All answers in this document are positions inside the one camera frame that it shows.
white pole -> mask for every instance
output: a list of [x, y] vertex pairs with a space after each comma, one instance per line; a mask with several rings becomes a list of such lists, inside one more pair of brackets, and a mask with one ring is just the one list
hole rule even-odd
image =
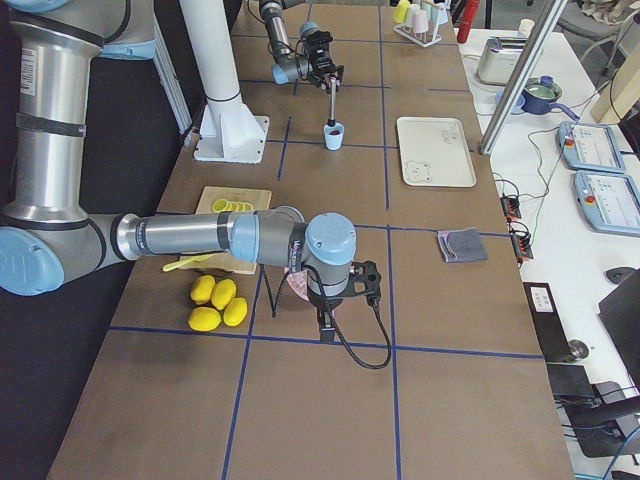
[[511, 109], [516, 104], [518, 97], [522, 93], [525, 83], [529, 80], [533, 68], [536, 66], [544, 43], [551, 35], [553, 28], [562, 14], [567, 0], [547, 0], [540, 18], [533, 27], [533, 31], [527, 40], [527, 44], [516, 63], [515, 69], [509, 77], [509, 81], [504, 89], [504, 95], [496, 105], [496, 111], [491, 117], [487, 130], [480, 142], [480, 153], [490, 154], [493, 146], [502, 131], [502, 127], [511, 113]]
[[207, 96], [196, 159], [260, 162], [269, 120], [242, 103], [222, 0], [180, 0], [180, 7]]

black bracket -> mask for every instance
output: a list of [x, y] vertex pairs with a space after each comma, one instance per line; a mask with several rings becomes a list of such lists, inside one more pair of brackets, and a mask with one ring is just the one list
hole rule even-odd
[[315, 305], [317, 311], [318, 328], [320, 330], [320, 342], [331, 343], [335, 339], [335, 327], [331, 322], [331, 310], [342, 303], [345, 298], [367, 297], [367, 304], [377, 308], [380, 303], [380, 281], [382, 279], [376, 264], [370, 260], [365, 262], [353, 262], [352, 272], [346, 288], [339, 294], [327, 297], [326, 302], [320, 295], [307, 289], [309, 301]]

blue pot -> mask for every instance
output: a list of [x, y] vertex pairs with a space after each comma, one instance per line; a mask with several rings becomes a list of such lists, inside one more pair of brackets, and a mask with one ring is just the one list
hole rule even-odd
[[554, 83], [552, 77], [542, 76], [540, 78], [530, 78], [524, 86], [522, 95], [524, 96], [522, 110], [525, 112], [533, 113], [534, 115], [544, 115], [545, 113], [549, 113], [553, 108], [559, 108], [566, 113], [571, 120], [578, 121], [580, 119], [573, 110], [556, 101], [562, 96], [562, 89], [557, 83]]

lemon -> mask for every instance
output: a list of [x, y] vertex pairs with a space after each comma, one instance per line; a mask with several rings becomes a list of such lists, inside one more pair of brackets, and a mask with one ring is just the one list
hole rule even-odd
[[237, 327], [245, 319], [248, 311], [249, 307], [245, 298], [234, 298], [229, 302], [222, 316], [224, 324], [228, 327]]
[[202, 275], [198, 277], [193, 285], [191, 285], [191, 300], [196, 305], [204, 305], [211, 298], [211, 292], [216, 284], [215, 278], [211, 275]]
[[211, 307], [196, 307], [189, 315], [189, 326], [198, 332], [215, 330], [221, 321], [220, 312]]
[[225, 278], [218, 282], [211, 293], [211, 303], [218, 310], [224, 310], [229, 302], [236, 296], [236, 282], [230, 278]]

white cup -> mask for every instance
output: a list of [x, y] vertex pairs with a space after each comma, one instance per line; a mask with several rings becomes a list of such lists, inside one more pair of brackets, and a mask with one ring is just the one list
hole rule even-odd
[[330, 125], [324, 126], [324, 144], [329, 150], [338, 150], [342, 146], [342, 139], [344, 137], [344, 125], [336, 122], [332, 127]]
[[531, 35], [531, 30], [533, 30], [533, 26], [536, 24], [533, 20], [529, 18], [523, 18], [520, 20], [520, 26], [518, 27], [518, 36], [521, 38], [529, 38]]

